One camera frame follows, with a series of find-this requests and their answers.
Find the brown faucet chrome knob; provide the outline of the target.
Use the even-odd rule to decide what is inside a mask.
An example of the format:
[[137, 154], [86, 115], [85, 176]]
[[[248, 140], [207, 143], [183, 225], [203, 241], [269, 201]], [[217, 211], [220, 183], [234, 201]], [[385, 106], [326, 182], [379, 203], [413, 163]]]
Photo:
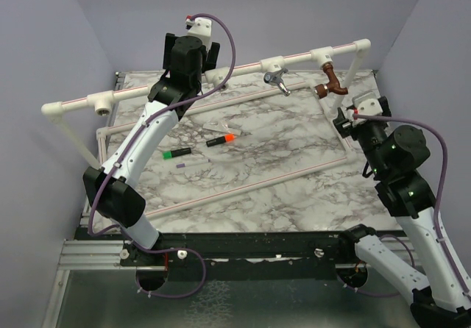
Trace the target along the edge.
[[348, 89], [341, 86], [340, 81], [333, 70], [332, 63], [325, 63], [322, 66], [322, 71], [327, 76], [328, 82], [314, 87], [314, 91], [318, 99], [325, 98], [329, 93], [333, 93], [338, 96], [346, 96], [348, 94]]

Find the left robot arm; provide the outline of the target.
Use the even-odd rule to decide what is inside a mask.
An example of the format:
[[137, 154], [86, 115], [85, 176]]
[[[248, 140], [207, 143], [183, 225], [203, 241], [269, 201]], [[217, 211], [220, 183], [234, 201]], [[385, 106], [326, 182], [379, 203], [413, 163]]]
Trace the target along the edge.
[[166, 35], [160, 79], [151, 86], [138, 122], [117, 153], [83, 174], [90, 206], [117, 224], [139, 246], [137, 256], [154, 265], [163, 254], [160, 233], [144, 214], [146, 202], [135, 190], [162, 139], [177, 125], [202, 89], [202, 74], [216, 66], [219, 43], [209, 34]]

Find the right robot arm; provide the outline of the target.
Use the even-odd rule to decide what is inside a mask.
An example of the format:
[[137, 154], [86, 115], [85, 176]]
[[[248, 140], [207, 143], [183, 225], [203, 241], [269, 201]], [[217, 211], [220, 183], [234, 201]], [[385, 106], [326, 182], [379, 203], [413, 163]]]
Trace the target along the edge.
[[338, 110], [333, 125], [343, 138], [358, 141], [377, 182], [378, 198], [408, 237], [423, 270], [398, 257], [363, 224], [341, 234], [339, 256], [375, 269], [407, 301], [420, 327], [469, 327], [470, 275], [442, 222], [442, 190], [433, 192], [417, 170], [431, 155], [426, 126], [400, 119], [386, 133], [392, 119], [386, 97], [364, 93]]

